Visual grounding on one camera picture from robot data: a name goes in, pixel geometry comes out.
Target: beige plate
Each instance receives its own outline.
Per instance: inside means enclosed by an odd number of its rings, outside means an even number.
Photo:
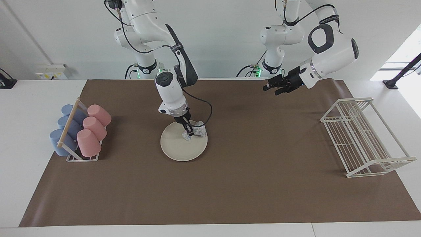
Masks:
[[[161,135],[162,151],[171,159],[181,162],[197,158],[208,144],[208,135],[206,137],[193,136],[190,141],[186,141],[181,135],[183,131],[183,125],[173,122]]]

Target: table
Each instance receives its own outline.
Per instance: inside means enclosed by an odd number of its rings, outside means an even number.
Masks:
[[[23,213],[32,197],[37,183],[51,156],[51,145],[47,137],[56,129],[56,117],[51,114],[60,111],[62,105],[72,103],[80,94],[85,80],[80,81],[19,81],[13,90],[0,91],[0,100],[8,101],[2,105],[0,121],[2,133],[0,144],[0,227],[18,226]],[[380,111],[396,136],[408,152],[421,157],[421,119],[408,105],[399,91],[384,88],[381,82],[348,81],[348,88],[354,97],[373,97],[374,104]],[[421,178],[420,162],[404,166],[397,170],[417,207],[421,207],[421,188],[417,180]],[[333,224],[251,224],[251,225],[181,225],[181,226],[70,226],[46,228],[11,228],[0,229],[0,235],[22,236],[37,233],[40,236],[53,235],[57,231],[68,235],[124,233],[135,235],[162,236],[166,233],[178,236],[255,236],[264,233],[267,236],[338,236],[345,232],[350,236],[395,236],[405,232],[406,236],[418,236],[421,221],[388,223],[333,223]]]

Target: crumpled paper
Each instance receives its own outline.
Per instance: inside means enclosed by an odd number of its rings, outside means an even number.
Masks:
[[[197,122],[194,126],[201,126],[203,125],[202,121]],[[202,127],[193,127],[193,132],[195,133],[194,136],[201,136],[201,137],[205,137],[206,136],[206,128],[205,126]],[[186,141],[190,141],[192,137],[189,136],[189,134],[187,133],[187,131],[184,131],[182,133],[183,138]]]

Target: brown mat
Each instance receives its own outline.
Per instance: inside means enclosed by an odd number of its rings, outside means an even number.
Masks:
[[[112,115],[98,162],[52,156],[20,226],[239,224],[421,220],[396,172],[346,178],[320,123],[342,81],[278,97],[263,81],[199,81],[209,144],[196,160],[164,155],[153,81],[88,81],[86,105]],[[206,104],[187,98],[192,119]]]

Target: pink cup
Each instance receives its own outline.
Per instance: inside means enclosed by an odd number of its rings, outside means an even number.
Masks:
[[[101,151],[101,145],[99,144],[98,139],[89,129],[84,129],[77,133],[77,143],[80,152],[82,152],[82,155],[85,157],[96,156]]]
[[[111,115],[99,105],[89,106],[88,114],[98,119],[104,127],[111,123]]]
[[[102,123],[95,117],[85,118],[83,120],[83,128],[91,130],[95,134],[96,138],[98,138],[98,141],[101,141],[107,135],[107,131],[104,126],[102,126]]]

